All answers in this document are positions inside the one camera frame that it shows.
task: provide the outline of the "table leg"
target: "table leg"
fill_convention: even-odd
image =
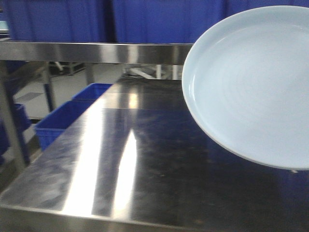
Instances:
[[[85,63],[85,69],[86,69],[86,80],[87,85],[94,83],[94,75],[93,75],[93,65],[92,63]]]
[[[21,129],[14,117],[15,106],[13,97],[5,87],[7,69],[4,61],[0,61],[0,109],[5,129],[14,152],[14,161],[18,173],[21,173],[29,163],[28,150]]]

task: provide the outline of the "floor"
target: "floor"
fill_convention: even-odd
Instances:
[[[112,84],[122,75],[122,64],[96,64],[93,66],[97,83]],[[86,87],[85,70],[73,76],[60,75],[52,78],[55,91],[56,106],[69,101],[73,95]],[[15,102],[24,104],[29,118],[44,118],[49,112],[40,79],[30,83],[15,95]]]

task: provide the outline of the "metal frame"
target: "metal frame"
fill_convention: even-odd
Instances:
[[[192,44],[39,43],[3,41],[0,59],[183,65]]]
[[[1,60],[57,61],[86,63],[87,83],[94,82],[92,63],[124,63],[183,65],[192,44],[122,44],[122,43],[39,43],[21,41],[0,41]],[[49,93],[49,108],[55,105],[50,80],[45,76],[45,84]],[[0,109],[7,112],[4,119],[12,144],[16,169],[22,172],[26,164],[23,155],[28,151],[25,142],[19,136],[13,118],[12,97],[7,94],[4,81],[6,78],[4,65],[0,66]]]

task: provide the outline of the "light blue plate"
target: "light blue plate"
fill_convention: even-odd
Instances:
[[[183,68],[199,126],[245,159],[309,169],[309,9],[257,8],[206,31]]]

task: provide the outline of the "metal surface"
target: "metal surface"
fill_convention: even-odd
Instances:
[[[2,60],[183,65],[192,44],[0,42]]]
[[[122,79],[3,192],[0,226],[305,232],[308,209],[309,172],[265,167],[219,147],[192,119],[180,81]]]

